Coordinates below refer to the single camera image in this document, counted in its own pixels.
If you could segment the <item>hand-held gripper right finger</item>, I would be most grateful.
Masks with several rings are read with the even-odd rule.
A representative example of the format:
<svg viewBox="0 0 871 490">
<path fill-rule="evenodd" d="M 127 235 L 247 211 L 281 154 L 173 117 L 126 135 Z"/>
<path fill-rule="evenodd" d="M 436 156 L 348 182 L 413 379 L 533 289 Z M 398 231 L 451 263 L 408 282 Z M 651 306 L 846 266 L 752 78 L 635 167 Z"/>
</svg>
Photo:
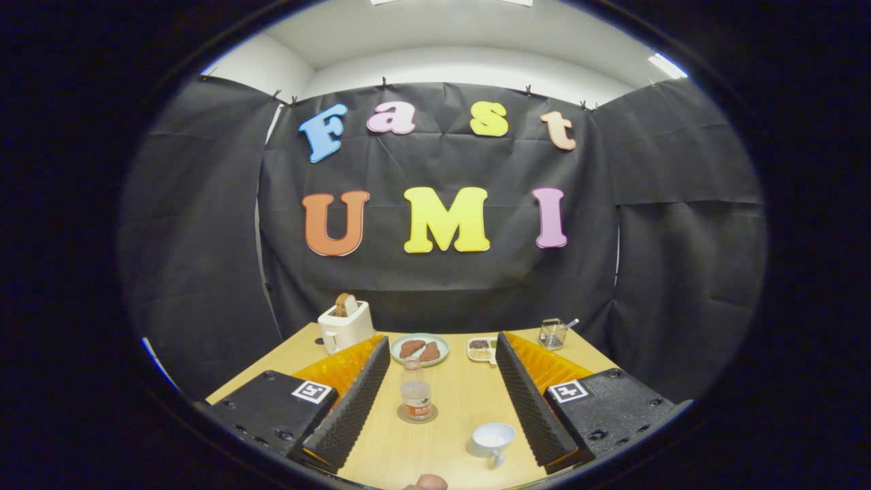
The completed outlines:
<svg viewBox="0 0 871 490">
<path fill-rule="evenodd" d="M 689 406 L 625 370 L 592 373 L 507 331 L 497 336 L 495 358 L 536 464 L 547 474 L 628 448 Z"/>
</svg>

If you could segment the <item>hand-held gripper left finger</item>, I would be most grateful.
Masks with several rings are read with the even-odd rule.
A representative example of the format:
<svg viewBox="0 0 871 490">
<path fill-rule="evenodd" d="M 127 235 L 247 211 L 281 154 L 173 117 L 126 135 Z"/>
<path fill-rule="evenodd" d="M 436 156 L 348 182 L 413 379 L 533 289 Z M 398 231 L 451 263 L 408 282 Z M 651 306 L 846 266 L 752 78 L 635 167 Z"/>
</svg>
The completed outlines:
<svg viewBox="0 0 871 490">
<path fill-rule="evenodd" d="M 389 339 L 376 335 L 292 376 L 264 370 L 206 413 L 254 447 L 336 474 L 357 443 L 389 364 Z"/>
</svg>

